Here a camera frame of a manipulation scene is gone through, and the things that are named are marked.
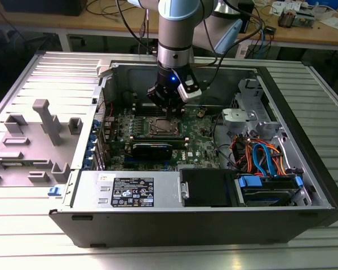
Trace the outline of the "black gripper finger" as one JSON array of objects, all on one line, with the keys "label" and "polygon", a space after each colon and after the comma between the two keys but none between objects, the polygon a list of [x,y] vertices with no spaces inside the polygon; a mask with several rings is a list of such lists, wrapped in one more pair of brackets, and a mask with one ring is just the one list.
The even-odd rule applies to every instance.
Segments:
[{"label": "black gripper finger", "polygon": [[171,115],[170,98],[162,86],[153,86],[149,88],[146,95],[166,114],[167,117]]},{"label": "black gripper finger", "polygon": [[186,103],[182,101],[172,100],[170,103],[170,117],[181,117],[185,111]]}]

